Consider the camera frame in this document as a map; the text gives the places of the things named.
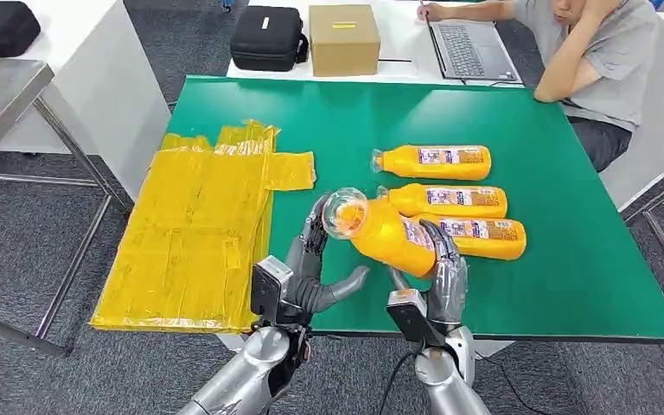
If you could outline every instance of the man's arm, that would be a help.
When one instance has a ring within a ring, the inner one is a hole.
[[[582,18],[546,65],[534,98],[541,102],[558,101],[599,80],[600,74],[584,58],[584,53],[602,20],[619,3],[619,0],[587,0]]]
[[[510,0],[489,0],[487,2],[456,7],[444,7],[439,4],[429,3],[423,7],[418,7],[418,18],[424,20],[425,14],[429,15],[429,20],[432,22],[449,19],[494,22],[512,19],[513,5]]]

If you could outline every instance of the green tabletop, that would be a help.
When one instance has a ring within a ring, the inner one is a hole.
[[[372,149],[482,144],[493,167],[481,184],[505,190],[508,218],[524,224],[528,245],[512,262],[468,258],[463,319],[475,337],[664,341],[663,293],[557,105],[521,89],[191,76],[168,132],[216,137],[222,125],[248,118],[281,128],[278,151],[315,155],[313,190],[274,195],[277,257],[323,192],[353,186],[372,197],[379,185],[412,182],[373,173]],[[396,333],[385,268],[344,240],[330,239],[324,258],[323,282],[358,264],[372,272],[361,292],[316,315],[313,329]]]

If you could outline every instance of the bottle cap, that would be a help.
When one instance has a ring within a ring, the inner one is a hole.
[[[383,151],[373,150],[373,156],[370,159],[370,169],[373,170],[373,173],[383,171]]]
[[[341,188],[322,208],[322,225],[335,239],[353,238],[367,217],[367,197],[356,188]]]
[[[376,191],[378,193],[378,199],[388,200],[388,188],[385,186],[378,186]]]

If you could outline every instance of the robotic arm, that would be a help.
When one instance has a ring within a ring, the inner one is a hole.
[[[286,260],[272,255],[252,268],[251,311],[259,315],[237,353],[177,415],[256,415],[287,390],[294,372],[307,361],[311,317],[362,288],[368,268],[358,266],[343,281],[320,282],[327,233],[317,200]]]
[[[260,316],[246,345],[178,415],[256,415],[267,413],[310,356],[312,316],[358,291],[368,268],[357,267],[341,282],[320,282],[327,234],[316,201],[286,260],[269,256],[252,268],[251,310]],[[400,271],[389,268],[396,291],[386,309],[410,342],[425,345],[416,357],[416,375],[437,415],[489,415],[472,389],[474,340],[462,325],[467,265],[436,225],[422,220],[437,254],[431,288],[424,295],[409,287]]]
[[[452,239],[433,223],[421,225],[434,242],[437,264],[425,297],[409,287],[400,271],[388,268],[396,291],[386,307],[406,340],[425,347],[415,370],[437,415],[489,415],[472,389],[475,380],[474,338],[462,325],[467,292],[467,264]]]

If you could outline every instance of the bottle label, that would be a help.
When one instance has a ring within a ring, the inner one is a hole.
[[[517,240],[518,233],[508,220],[441,219],[441,227],[452,238]]]
[[[434,241],[431,240],[431,237],[424,227],[418,224],[415,220],[408,219],[404,216],[401,216],[401,222],[403,222],[403,229],[405,232],[405,238],[418,246],[422,246],[429,251],[434,250]]]
[[[498,206],[497,195],[491,188],[428,188],[426,200],[430,205]]]
[[[421,164],[482,163],[484,157],[479,147],[423,147],[418,149]]]

